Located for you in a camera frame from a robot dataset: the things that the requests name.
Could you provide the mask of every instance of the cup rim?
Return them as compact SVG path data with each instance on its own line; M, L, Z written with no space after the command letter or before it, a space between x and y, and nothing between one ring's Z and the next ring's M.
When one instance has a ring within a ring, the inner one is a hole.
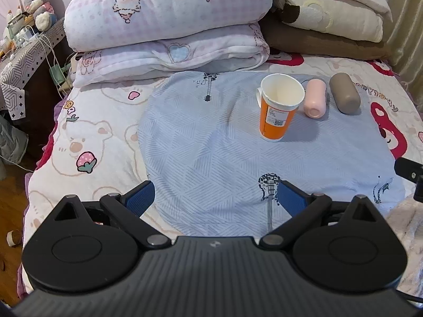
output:
M288 77L288 78L290 78L290 79L292 79L292 80L294 80L300 87L301 87L301 89L302 89L302 98L301 98L301 101L299 101L299 102L297 102L297 103L295 103L295 104L293 104L293 105L289 105L289 104L284 104L284 103L280 103L280 102L278 102L278 101L275 101L275 100L273 100L273 99L271 99L266 93L265 93L265 91L264 91L264 89L263 89L263 81L264 80L266 80L266 78L268 78L268 77L270 77L270 76L285 76L285 77ZM266 99L267 100L269 100L269 101L271 101L272 103L274 103L274 104L276 104L276 105L279 105L279 106L286 106L286 107L296 107L296 106L299 106L299 104L301 103L301 102L303 102L304 101L304 98L305 98L305 89L304 89L304 87L302 86L302 84L296 79L296 78L294 78L294 77L292 77L292 76L290 76L290 75L286 75L286 74L282 74L282 73L273 73L273 74L270 74L270 75L267 75L266 77L264 77L262 80L261 80L261 83L260 83L260 87L261 87L261 93L266 97Z

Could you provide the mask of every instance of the bed sheet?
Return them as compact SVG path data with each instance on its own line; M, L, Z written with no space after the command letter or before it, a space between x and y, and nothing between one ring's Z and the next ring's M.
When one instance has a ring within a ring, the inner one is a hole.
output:
M394 157L422 162L423 123L385 64L279 53L254 71L318 76L348 73L357 89L365 90L375 103L374 117ZM125 193L148 179L138 146L137 124L149 95L166 80L94 83L72 90L59 114L51 154L47 154L45 164L29 182L24 244L64 195L97 200L110 192ZM411 194L414 185L404 185L406 193ZM180 235L162 220L154 204L141 219L172 239ZM420 295L423 207L407 198L391 211L388 221L409 254L409 265L399 288ZM25 289L30 292L25 269L22 276Z

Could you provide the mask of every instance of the gray bunny plush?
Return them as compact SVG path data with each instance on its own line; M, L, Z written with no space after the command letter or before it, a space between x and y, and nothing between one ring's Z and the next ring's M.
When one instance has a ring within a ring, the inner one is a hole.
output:
M40 32L47 31L57 21L50 0L24 0L25 11L32 14Z

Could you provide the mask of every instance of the pink heart print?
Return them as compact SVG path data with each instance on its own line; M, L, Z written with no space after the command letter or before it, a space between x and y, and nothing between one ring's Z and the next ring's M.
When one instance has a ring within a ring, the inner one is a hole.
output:
M128 95L128 99L130 99L130 100L134 100L134 99L136 99L137 97L139 97L140 96L140 94L138 93L138 92L136 92L136 91L132 91L132 92L130 92L130 94Z

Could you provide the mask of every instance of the wooden floor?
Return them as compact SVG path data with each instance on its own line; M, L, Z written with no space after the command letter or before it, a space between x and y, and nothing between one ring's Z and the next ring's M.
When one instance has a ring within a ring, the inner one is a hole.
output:
M35 161L24 157L20 165L33 170ZM0 300L14 306L19 301L16 278L21 263L22 246L9 247L6 235L12 230L22 231L23 212L28 205L24 182L27 172L14 165L6 165L6 169L7 178L0 181L0 260L5 263L5 271L0 270Z

